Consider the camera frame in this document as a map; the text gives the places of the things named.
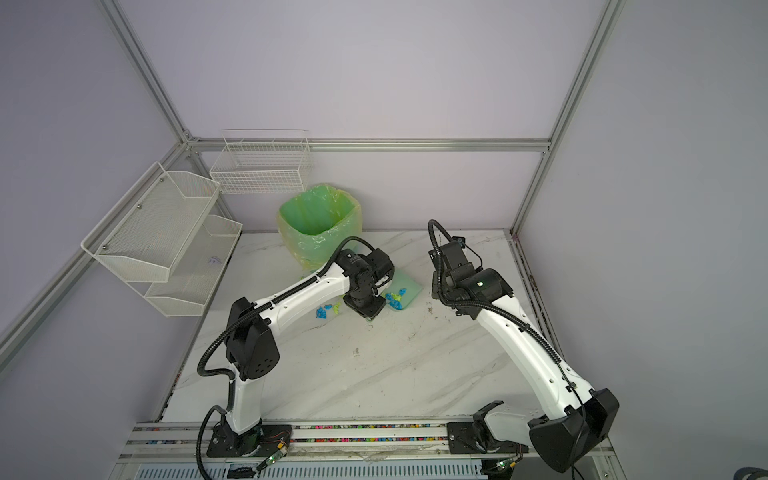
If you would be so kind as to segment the green plastic dustpan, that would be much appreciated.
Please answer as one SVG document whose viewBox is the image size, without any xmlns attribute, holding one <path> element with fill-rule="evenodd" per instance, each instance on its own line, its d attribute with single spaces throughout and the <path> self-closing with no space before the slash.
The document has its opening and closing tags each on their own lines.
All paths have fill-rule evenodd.
<svg viewBox="0 0 768 480">
<path fill-rule="evenodd" d="M 395 271 L 392 281 L 383 291 L 386 304 L 393 310 L 405 310 L 421 293 L 423 287 L 403 269 Z"/>
</svg>

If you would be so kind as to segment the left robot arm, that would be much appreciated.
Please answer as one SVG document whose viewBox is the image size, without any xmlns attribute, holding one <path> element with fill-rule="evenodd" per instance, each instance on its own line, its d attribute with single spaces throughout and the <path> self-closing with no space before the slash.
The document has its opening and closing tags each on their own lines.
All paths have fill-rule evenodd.
<svg viewBox="0 0 768 480">
<path fill-rule="evenodd" d="M 386 305 L 381 291 L 395 276 L 390 257 L 360 237 L 344 239 L 317 271 L 272 296 L 232 303 L 224 331 L 201 355 L 196 371 L 203 378 L 225 376 L 227 403 L 209 409 L 196 441 L 198 463 L 212 458 L 268 457 L 286 450 L 290 426 L 265 428 L 261 414 L 264 378 L 277 365 L 278 335 L 300 317 L 340 297 L 359 316 L 372 320 Z M 217 413 L 207 451 L 202 451 L 205 429 Z"/>
</svg>

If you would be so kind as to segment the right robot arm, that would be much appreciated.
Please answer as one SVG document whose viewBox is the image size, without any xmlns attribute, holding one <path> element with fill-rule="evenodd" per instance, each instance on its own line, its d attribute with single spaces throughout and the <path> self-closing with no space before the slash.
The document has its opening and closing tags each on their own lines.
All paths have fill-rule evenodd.
<svg viewBox="0 0 768 480">
<path fill-rule="evenodd" d="M 463 240 L 434 242 L 432 295 L 458 316 L 483 327 L 517 366 L 539 402 L 533 414 L 492 401 L 472 419 L 473 441 L 483 452 L 505 443 L 532 448 L 553 470 L 564 473 L 609 433 L 619 401 L 571 369 L 539 329 L 527 320 L 508 282 L 494 269 L 475 267 Z"/>
</svg>

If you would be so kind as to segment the paper scrap cluster right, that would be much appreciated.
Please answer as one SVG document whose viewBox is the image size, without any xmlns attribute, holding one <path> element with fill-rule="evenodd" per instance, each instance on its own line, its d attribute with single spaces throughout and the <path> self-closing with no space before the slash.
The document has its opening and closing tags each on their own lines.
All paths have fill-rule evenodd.
<svg viewBox="0 0 768 480">
<path fill-rule="evenodd" d="M 407 293 L 407 289 L 401 288 L 394 292 L 391 292 L 391 291 L 386 292 L 384 297 L 387 304 L 392 309 L 403 310 L 405 308 L 405 304 L 403 303 L 403 298 L 406 295 L 406 293 Z"/>
</svg>

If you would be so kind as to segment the blue paper scrap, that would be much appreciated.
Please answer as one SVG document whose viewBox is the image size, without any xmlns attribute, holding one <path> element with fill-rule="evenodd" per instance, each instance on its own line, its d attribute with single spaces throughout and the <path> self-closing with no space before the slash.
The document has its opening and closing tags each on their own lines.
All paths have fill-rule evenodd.
<svg viewBox="0 0 768 480">
<path fill-rule="evenodd" d="M 329 319 L 339 315 L 341 303 L 325 304 L 318 307 L 315 311 L 315 317 L 317 319 Z"/>
</svg>

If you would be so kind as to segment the white mesh two-tier shelf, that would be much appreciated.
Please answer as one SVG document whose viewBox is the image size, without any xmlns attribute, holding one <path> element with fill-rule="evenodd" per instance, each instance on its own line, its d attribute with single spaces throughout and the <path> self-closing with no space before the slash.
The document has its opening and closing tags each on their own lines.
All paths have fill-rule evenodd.
<svg viewBox="0 0 768 480">
<path fill-rule="evenodd" d="M 242 233 L 214 212 L 218 182 L 153 164 L 81 242 L 165 317 L 200 317 Z"/>
</svg>

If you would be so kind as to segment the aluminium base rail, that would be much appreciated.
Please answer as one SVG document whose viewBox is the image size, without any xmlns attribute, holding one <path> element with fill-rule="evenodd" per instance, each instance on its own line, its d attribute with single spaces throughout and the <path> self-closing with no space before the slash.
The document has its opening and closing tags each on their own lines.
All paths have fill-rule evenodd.
<svg viewBox="0 0 768 480">
<path fill-rule="evenodd" d="M 266 453 L 213 457 L 217 440 L 197 423 L 139 423 L 113 479 L 622 479 L 603 441 L 564 473 L 531 447 L 481 450 L 467 418 L 267 422 Z"/>
</svg>

